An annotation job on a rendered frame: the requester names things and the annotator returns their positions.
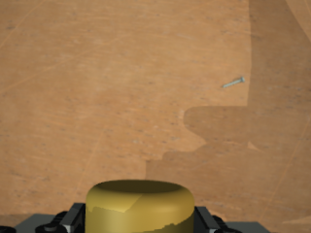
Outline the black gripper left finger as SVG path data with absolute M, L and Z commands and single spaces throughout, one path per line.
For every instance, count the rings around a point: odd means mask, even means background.
M 58 213 L 51 223 L 36 227 L 35 233 L 85 233 L 85 230 L 86 203 L 74 203 L 69 211 Z M 14 227 L 0 225 L 0 233 L 17 231 Z

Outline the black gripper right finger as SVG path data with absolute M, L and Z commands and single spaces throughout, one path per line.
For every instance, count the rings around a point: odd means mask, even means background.
M 228 228 L 218 216 L 212 216 L 206 207 L 194 207 L 193 233 L 242 233 Z

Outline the silver wood screw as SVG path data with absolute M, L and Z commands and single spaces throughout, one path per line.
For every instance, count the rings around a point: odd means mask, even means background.
M 227 87 L 227 86 L 230 86 L 230 85 L 232 85 L 232 84 L 235 84 L 235 83 L 240 83 L 240 82 L 242 82 L 242 83 L 244 83 L 244 82 L 245 82 L 244 77 L 241 77 L 241 79 L 240 79 L 240 80 L 238 80 L 238 81 L 235 81 L 235 82 L 232 82 L 232 83 L 225 84 L 225 85 L 223 85 L 223 87 Z

